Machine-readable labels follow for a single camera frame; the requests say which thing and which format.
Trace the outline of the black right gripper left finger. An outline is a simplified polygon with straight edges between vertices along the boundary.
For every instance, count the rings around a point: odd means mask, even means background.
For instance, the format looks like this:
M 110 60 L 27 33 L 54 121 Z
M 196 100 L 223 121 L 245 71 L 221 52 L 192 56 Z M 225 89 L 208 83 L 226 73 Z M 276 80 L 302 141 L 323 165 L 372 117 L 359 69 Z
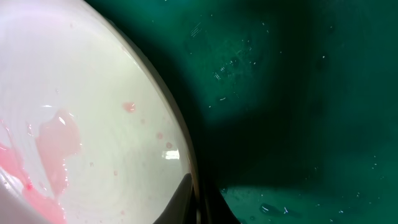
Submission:
M 164 211 L 154 224 L 186 224 L 195 212 L 195 195 L 191 173 L 185 174 Z

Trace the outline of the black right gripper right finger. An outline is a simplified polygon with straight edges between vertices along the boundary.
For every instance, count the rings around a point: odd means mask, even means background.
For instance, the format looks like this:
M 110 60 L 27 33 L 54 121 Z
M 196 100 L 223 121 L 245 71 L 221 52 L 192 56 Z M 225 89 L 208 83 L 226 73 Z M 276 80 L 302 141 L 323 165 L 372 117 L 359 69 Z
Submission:
M 214 185 L 200 188 L 201 222 L 204 224 L 240 224 L 220 191 Z

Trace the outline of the white plate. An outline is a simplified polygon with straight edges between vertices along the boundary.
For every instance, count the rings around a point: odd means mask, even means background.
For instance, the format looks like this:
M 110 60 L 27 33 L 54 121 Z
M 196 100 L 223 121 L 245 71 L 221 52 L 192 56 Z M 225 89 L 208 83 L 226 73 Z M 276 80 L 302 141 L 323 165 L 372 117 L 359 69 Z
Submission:
M 154 223 L 192 142 L 157 70 L 84 1 L 1 2 L 1 222 Z

